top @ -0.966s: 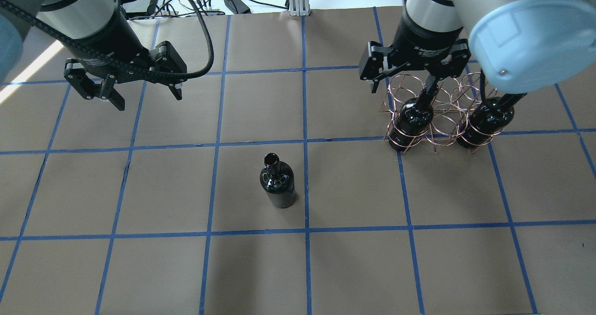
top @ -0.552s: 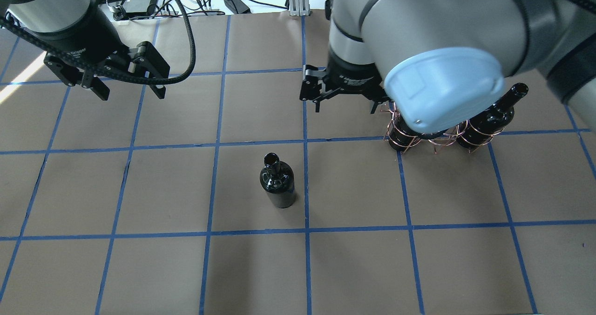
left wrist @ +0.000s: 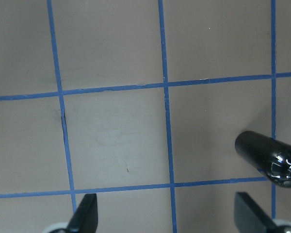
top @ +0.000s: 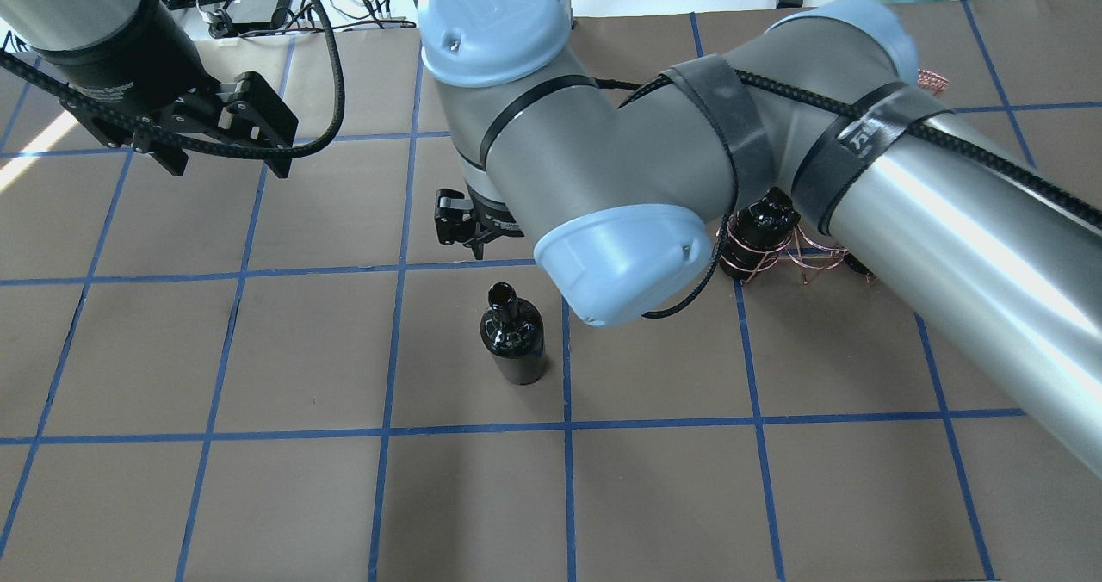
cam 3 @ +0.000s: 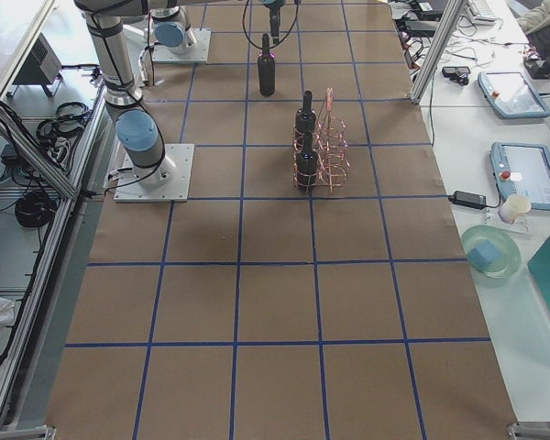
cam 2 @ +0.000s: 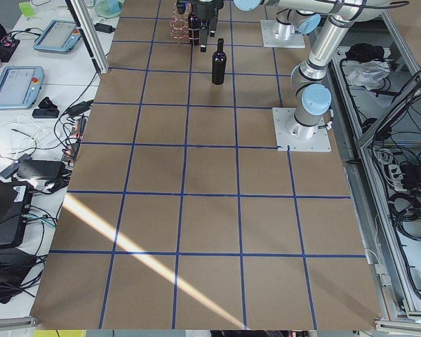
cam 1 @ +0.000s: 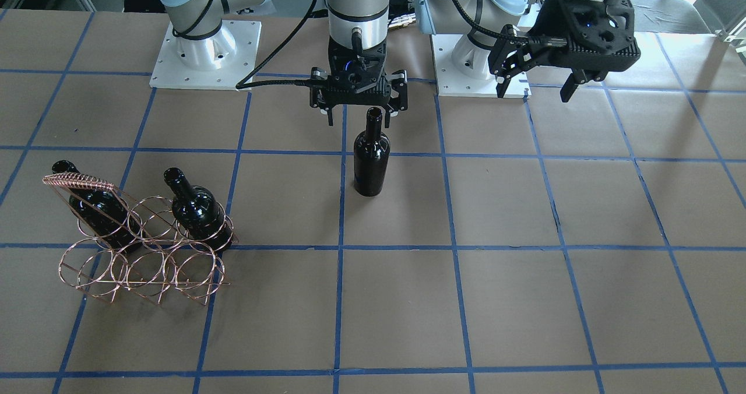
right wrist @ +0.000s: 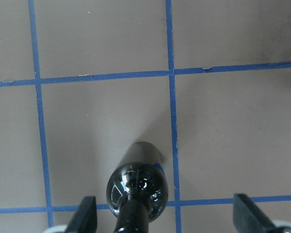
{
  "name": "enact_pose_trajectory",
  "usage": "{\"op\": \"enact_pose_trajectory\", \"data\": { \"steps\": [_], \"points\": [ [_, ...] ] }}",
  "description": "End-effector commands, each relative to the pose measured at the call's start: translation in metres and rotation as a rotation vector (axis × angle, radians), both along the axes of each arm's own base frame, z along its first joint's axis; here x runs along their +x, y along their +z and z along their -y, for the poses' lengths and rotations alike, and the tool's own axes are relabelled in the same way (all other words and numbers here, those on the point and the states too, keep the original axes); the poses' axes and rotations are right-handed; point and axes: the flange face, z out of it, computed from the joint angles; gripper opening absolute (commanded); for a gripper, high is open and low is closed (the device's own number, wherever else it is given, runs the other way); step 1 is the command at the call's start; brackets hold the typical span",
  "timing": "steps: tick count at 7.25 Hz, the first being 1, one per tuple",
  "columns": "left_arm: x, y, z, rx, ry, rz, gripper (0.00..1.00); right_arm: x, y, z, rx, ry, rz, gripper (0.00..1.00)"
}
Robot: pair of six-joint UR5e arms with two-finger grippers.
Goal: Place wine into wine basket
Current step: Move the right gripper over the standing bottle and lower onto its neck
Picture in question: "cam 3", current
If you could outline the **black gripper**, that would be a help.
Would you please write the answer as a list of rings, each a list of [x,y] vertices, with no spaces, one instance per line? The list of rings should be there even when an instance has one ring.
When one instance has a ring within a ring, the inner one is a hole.
[[[284,0],[261,0],[261,4],[269,8],[269,28],[273,44],[280,42],[280,10]]]

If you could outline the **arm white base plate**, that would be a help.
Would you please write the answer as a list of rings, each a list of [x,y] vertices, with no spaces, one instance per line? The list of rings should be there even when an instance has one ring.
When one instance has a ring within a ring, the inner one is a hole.
[[[188,200],[194,144],[167,144],[159,167],[151,170],[135,168],[125,154],[118,174],[114,200],[120,203],[186,202]]]
[[[155,29],[153,61],[161,64],[207,63],[211,30],[169,24]]]

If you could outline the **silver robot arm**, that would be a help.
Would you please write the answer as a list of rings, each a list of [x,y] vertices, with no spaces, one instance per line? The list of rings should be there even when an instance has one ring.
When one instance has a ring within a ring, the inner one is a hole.
[[[132,163],[134,180],[119,183],[123,201],[160,201],[175,165],[166,159],[165,142],[149,111],[132,70],[123,36],[123,19],[153,15],[162,25],[177,26],[178,1],[76,1],[91,35],[104,78],[106,109],[117,139]]]

